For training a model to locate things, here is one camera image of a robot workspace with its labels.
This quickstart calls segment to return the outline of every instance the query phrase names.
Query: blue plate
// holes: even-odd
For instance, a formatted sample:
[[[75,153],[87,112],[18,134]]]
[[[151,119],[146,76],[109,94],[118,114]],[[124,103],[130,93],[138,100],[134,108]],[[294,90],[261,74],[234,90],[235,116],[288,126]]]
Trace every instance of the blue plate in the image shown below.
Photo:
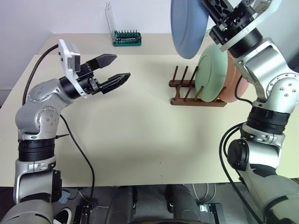
[[[193,58],[206,33],[209,14],[200,0],[171,1],[171,33],[180,56]]]

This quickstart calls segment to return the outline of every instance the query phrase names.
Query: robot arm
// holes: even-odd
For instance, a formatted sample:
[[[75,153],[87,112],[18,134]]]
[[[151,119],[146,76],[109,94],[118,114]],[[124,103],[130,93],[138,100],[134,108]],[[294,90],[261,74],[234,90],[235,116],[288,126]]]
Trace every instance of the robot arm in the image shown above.
[[[242,0],[233,9],[226,0],[201,0],[216,23],[210,36],[229,50],[242,77],[254,85],[257,99],[241,138],[231,142],[228,162],[238,170],[266,223],[299,223],[299,187],[276,175],[283,131],[299,100],[299,74],[292,71],[270,38],[256,26],[273,13],[280,0]]]
[[[130,73],[118,74],[99,83],[93,71],[108,66],[116,55],[104,54],[80,65],[74,44],[59,40],[60,62],[65,77],[33,87],[16,115],[19,130],[19,158],[15,162],[16,205],[1,223],[52,224],[51,203],[61,196],[60,171],[55,170],[55,139],[60,112],[74,99],[103,94],[124,84]]]

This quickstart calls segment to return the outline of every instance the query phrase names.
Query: floor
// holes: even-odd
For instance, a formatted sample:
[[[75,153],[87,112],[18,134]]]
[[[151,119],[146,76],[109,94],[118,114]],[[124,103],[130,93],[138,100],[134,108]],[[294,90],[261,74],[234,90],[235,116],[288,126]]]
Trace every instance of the floor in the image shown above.
[[[192,185],[185,184],[186,187],[193,193]],[[206,192],[206,184],[195,184],[195,190],[199,198],[203,197]],[[246,200],[252,206],[254,211],[257,211],[257,207],[254,205],[250,195],[248,194],[246,188],[237,183],[239,190],[243,193]],[[172,214],[168,212],[166,207],[166,201],[164,198],[164,190],[166,185],[144,185],[138,186],[138,203],[136,205],[136,213],[134,215],[134,220],[144,220],[144,219],[167,219],[172,218]],[[80,203],[85,203],[85,200],[80,194],[77,194],[76,189],[65,188],[69,191],[71,195],[69,198],[74,198],[73,200],[68,200],[66,204],[61,204],[59,202],[53,203],[54,214],[57,214],[62,208],[68,207],[75,212],[76,206]],[[97,199],[99,206],[107,207],[116,191],[115,187],[96,187],[94,192],[94,197]],[[83,196],[88,198],[90,193],[90,188],[85,188],[80,191]],[[214,193],[214,184],[209,184],[209,193],[206,198],[212,197]],[[4,214],[13,206],[12,200],[13,191],[12,188],[5,189],[0,188],[0,220],[3,218]],[[238,195],[234,192],[230,184],[216,184],[216,195],[211,201],[212,203],[221,203],[224,210],[224,215],[226,222],[228,224],[255,224],[255,220],[249,214],[247,209],[242,204]],[[90,217],[90,224],[103,224],[105,222],[106,212],[108,208],[98,207],[93,210]],[[214,218],[212,215],[205,213],[202,215],[203,222],[214,223]]]

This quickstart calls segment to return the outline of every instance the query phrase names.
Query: pink plate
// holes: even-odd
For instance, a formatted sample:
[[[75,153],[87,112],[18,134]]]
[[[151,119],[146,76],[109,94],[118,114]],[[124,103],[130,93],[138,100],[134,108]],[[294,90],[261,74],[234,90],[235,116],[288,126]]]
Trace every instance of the pink plate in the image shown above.
[[[228,53],[228,71],[223,85],[226,89],[218,96],[219,99],[227,103],[232,103],[237,100],[235,97],[235,88],[240,76],[241,74],[239,70],[234,65],[234,58]],[[248,86],[249,82],[242,78],[238,86],[238,97],[241,97],[244,94]]]

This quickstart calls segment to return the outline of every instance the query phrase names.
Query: beige tabletop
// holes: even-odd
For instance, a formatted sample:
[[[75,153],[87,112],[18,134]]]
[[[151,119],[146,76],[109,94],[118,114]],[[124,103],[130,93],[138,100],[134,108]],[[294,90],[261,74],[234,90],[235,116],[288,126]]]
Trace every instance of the beige tabletop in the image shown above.
[[[82,55],[81,63],[95,56]],[[0,186],[14,183],[18,157],[14,118],[38,58],[33,57],[0,109]],[[95,71],[95,76],[103,82],[117,73],[131,72],[123,86],[106,95],[76,99],[62,111],[94,167],[96,186],[228,182],[218,156],[219,141],[228,128],[246,120],[251,107],[240,101],[223,108],[170,105],[175,90],[168,87],[168,81],[175,66],[179,66],[181,77],[189,65],[186,78],[190,78],[198,59],[199,55],[191,60],[178,55],[119,55],[110,66]],[[31,86],[62,76],[58,56],[49,55]],[[244,97],[254,100],[252,86]],[[277,170],[289,178],[299,177],[298,124],[296,108],[286,127]],[[57,134],[65,133],[60,122]],[[56,140],[55,153],[64,186],[91,185],[89,167],[70,137]],[[228,169],[237,181],[234,170]]]

